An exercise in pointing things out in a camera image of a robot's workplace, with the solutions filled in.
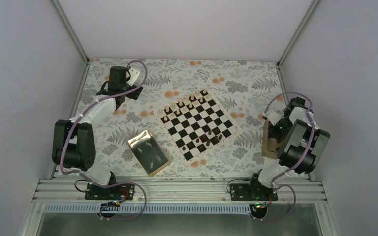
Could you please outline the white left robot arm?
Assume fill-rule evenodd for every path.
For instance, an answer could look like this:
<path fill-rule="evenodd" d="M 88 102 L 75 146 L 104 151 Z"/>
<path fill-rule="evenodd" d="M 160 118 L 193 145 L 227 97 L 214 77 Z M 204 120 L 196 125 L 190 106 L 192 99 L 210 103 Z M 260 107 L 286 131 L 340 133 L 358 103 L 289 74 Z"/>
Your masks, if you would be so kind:
<path fill-rule="evenodd" d="M 113 66 L 91 104 L 68 120 L 60 119 L 54 127 L 52 160 L 63 175 L 80 175 L 98 187 L 105 199 L 117 194 L 114 174 L 96 160 L 94 130 L 119 109 L 126 98 L 138 99 L 143 85 L 136 85 L 141 71 L 136 67 Z"/>

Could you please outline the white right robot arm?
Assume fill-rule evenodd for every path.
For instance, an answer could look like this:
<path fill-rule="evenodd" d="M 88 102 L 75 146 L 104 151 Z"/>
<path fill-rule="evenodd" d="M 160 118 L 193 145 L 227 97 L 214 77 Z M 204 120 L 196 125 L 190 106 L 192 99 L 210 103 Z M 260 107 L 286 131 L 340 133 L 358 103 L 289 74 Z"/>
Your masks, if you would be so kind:
<path fill-rule="evenodd" d="M 259 200 L 266 188 L 274 188 L 287 176 L 312 172 L 329 141 L 329 132 L 321 129 L 314 120 L 312 103 L 296 97 L 289 101 L 283 114 L 264 110 L 262 155 L 273 160 L 261 170 L 258 181 L 247 186 L 252 200 Z"/>

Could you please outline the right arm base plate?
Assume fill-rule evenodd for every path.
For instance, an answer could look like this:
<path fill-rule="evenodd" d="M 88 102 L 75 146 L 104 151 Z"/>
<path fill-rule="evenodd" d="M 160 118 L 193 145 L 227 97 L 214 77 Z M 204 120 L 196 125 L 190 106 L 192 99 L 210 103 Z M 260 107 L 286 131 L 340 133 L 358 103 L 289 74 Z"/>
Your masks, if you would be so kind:
<path fill-rule="evenodd" d="M 247 183 L 232 183 L 229 185 L 232 201 L 277 201 L 278 195 L 271 188 L 263 185 Z"/>

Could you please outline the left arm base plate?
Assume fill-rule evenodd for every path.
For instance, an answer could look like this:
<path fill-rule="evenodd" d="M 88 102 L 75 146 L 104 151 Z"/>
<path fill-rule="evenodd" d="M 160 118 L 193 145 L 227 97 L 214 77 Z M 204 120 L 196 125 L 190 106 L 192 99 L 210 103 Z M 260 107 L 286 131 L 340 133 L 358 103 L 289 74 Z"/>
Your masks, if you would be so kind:
<path fill-rule="evenodd" d="M 88 185 L 85 200 L 123 201 L 133 200 L 134 184 L 122 184 L 111 188 Z"/>

